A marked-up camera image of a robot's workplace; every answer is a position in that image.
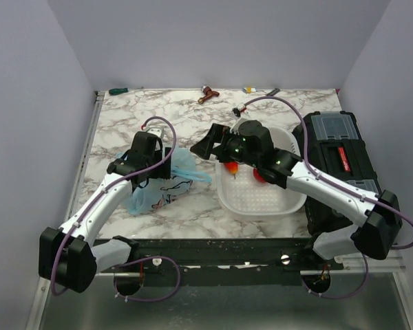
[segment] black toolbox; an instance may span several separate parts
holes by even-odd
[[[381,193],[353,113],[314,112],[306,115],[304,122],[308,130],[309,162],[313,166],[357,188]],[[300,124],[293,135],[303,156],[304,133]],[[311,235],[352,224],[345,216],[313,198],[308,197],[304,206]]]

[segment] light blue bag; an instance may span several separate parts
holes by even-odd
[[[193,181],[211,182],[211,177],[196,172],[194,157],[188,149],[176,147],[171,156],[171,179],[149,179],[148,184],[141,183],[144,188],[135,189],[122,205],[131,215],[157,210],[185,194]]]

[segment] white wall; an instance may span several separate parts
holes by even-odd
[[[338,88],[389,0],[48,0],[113,87]]]
[[[341,106],[356,114],[382,188],[413,218],[413,0],[393,0],[350,72]],[[404,225],[402,243],[412,239]],[[403,254],[413,289],[413,249]]]
[[[38,240],[65,215],[94,93],[44,0],[0,0],[0,329],[23,329]]]

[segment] brown toy drill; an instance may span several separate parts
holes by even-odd
[[[206,100],[209,100],[210,98],[212,98],[213,96],[219,96],[220,93],[218,91],[213,91],[211,88],[209,88],[208,86],[204,85],[202,86],[202,88],[200,89],[201,91],[203,91],[203,93],[205,94],[205,96],[203,98],[200,98],[198,100],[198,102],[200,104],[202,104],[203,102],[205,102]]]

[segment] marble tabletop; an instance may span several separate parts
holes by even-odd
[[[262,96],[267,91],[245,94],[239,90],[220,90],[220,96],[198,103],[199,89],[192,90],[133,90],[118,96],[105,96],[96,134],[85,170],[81,195],[75,208],[89,199],[106,173],[108,163],[131,146],[135,132],[150,116],[162,116],[174,125],[178,145],[189,148],[205,136],[211,123],[231,126],[236,105]],[[340,111],[334,89],[284,90],[276,96],[293,103],[302,115],[313,111]],[[292,131],[299,123],[296,115],[283,103],[264,100],[248,107],[245,117],[256,119],[270,127]],[[164,143],[171,143],[171,132],[165,124]],[[129,238],[263,238],[309,237],[303,208],[280,219],[233,219],[219,202],[216,191],[214,160],[195,156],[198,171],[210,174],[213,182],[194,182],[188,193],[156,211],[132,216],[119,206],[103,229],[100,238],[122,235]]]

